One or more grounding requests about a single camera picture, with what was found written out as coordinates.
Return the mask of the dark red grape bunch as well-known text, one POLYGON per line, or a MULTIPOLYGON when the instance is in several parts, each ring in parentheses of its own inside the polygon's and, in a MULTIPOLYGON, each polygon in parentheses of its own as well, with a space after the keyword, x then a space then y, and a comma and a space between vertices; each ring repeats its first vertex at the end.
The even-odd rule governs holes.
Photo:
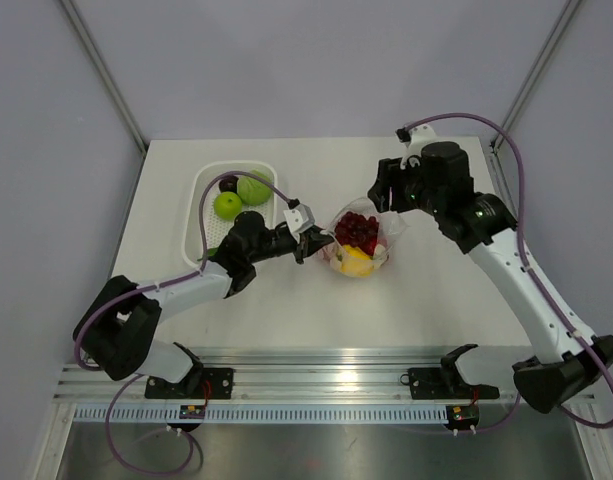
POLYGON ((374 215, 348 211, 335 224, 334 235, 340 245, 358 247, 372 257, 378 244, 379 221, 374 215))

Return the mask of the yellow bell pepper toy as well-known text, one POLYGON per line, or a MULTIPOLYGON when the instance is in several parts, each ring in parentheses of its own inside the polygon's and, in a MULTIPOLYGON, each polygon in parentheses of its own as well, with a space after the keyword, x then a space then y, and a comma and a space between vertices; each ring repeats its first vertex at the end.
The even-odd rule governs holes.
POLYGON ((358 247, 342 247, 340 272, 353 278, 365 278, 374 271, 372 258, 358 247))

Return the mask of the clear zip top bag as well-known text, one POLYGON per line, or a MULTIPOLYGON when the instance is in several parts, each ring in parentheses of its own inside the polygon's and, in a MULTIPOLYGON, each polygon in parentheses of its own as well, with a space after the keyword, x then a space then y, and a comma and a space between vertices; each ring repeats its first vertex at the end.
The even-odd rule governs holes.
POLYGON ((326 232, 333 242, 318 257, 333 271, 349 278, 367 278, 390 258, 394 245, 408 228, 395 212, 379 213, 367 197, 347 204, 326 232))

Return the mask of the red dragon fruit toy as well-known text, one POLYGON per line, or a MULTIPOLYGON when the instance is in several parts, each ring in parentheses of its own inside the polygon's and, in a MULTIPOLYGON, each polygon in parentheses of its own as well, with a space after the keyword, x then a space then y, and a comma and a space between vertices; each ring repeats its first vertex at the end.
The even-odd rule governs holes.
POLYGON ((324 247, 322 247, 317 252, 317 257, 325 263, 329 263, 333 258, 336 257, 337 252, 337 244, 332 242, 324 247))

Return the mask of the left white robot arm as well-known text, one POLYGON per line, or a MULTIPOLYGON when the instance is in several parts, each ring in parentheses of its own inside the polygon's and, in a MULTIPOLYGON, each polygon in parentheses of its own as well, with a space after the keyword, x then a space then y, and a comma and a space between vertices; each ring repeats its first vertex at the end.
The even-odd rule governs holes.
POLYGON ((156 340, 158 325, 238 294, 255 279, 259 262, 291 255, 303 263, 333 240, 310 220, 293 217, 269 229, 259 213, 244 212, 199 269, 149 285, 124 275, 108 280, 73 331, 75 352, 115 381, 147 377, 149 399, 206 398, 213 387, 204 364, 183 345, 156 340))

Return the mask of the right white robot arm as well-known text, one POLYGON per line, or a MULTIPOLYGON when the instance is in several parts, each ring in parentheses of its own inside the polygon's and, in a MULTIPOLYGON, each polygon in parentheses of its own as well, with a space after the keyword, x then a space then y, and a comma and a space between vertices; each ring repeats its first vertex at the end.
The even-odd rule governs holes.
POLYGON ((476 191, 469 157, 452 141, 378 163, 368 197, 378 212, 419 210, 488 276, 530 340, 533 355, 515 363, 520 396, 547 414, 607 374, 613 336, 598 336, 556 289, 538 277, 518 220, 492 193, 476 191))

